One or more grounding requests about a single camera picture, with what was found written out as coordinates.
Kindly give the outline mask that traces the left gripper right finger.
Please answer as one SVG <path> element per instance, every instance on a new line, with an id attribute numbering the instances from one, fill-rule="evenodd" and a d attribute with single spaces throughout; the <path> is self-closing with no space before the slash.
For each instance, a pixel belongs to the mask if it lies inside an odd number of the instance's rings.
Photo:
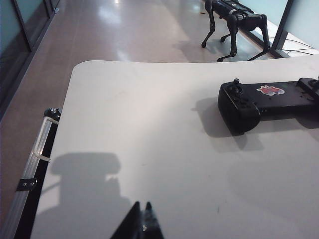
<path id="1" fill-rule="evenodd" d="M 142 236 L 144 239 L 163 239 L 159 221 L 150 202 L 142 213 Z"/>

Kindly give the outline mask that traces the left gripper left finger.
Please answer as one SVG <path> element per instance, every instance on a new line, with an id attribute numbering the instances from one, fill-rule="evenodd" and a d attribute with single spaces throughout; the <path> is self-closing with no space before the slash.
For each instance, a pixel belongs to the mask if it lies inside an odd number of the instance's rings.
<path id="1" fill-rule="evenodd" d="M 120 225 L 117 227 L 112 239 L 138 239 L 140 237 L 140 222 L 141 222 L 140 203 L 136 201 L 127 215 L 124 217 Z"/>

